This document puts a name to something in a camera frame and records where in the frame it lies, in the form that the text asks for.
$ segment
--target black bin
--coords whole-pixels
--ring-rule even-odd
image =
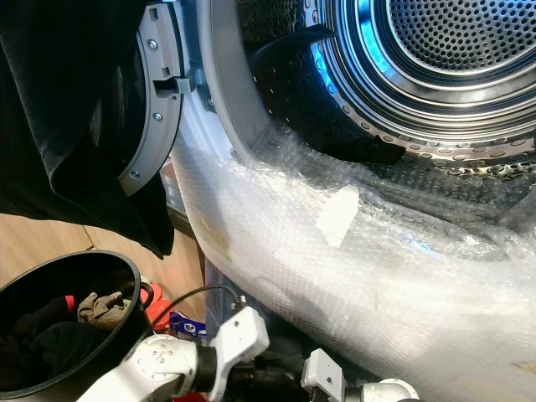
[[[0,290],[0,331],[8,332],[25,313],[37,311],[53,297],[74,295],[76,303],[92,291],[99,296],[122,291],[132,300],[121,323],[88,357],[61,375],[41,384],[0,393],[1,400],[75,401],[102,374],[113,369],[147,330],[148,322],[140,300],[142,284],[135,264],[125,256],[103,250],[65,255],[43,263],[8,283]]]

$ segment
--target bubble wrap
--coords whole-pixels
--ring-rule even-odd
[[[422,399],[536,401],[534,177],[460,182],[270,144],[270,163],[244,166],[178,139],[189,220],[224,274]],[[340,209],[358,207],[337,244],[325,225],[340,229],[342,189]]]

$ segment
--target metal drum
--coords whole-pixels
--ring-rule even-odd
[[[238,5],[267,110],[318,151],[377,162],[359,150],[381,141],[400,150],[390,164],[496,178],[534,170],[536,1]],[[315,27],[325,38],[298,38]]]

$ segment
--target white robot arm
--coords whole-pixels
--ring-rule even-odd
[[[244,307],[225,322],[208,347],[153,335],[139,343],[116,368],[98,379],[78,402],[160,402],[195,390],[209,400],[224,397],[231,369],[262,354],[270,346],[265,322]],[[306,360],[302,388],[311,402],[400,402],[418,400],[415,390],[398,379],[351,387],[343,371],[323,350]]]

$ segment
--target wooden floor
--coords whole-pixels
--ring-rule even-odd
[[[178,231],[172,254],[159,260],[138,243],[108,230],[0,214],[0,286],[46,260],[92,248],[129,257],[142,275],[162,286],[169,299],[203,285],[197,244]],[[203,294],[185,301],[178,310],[204,321]]]

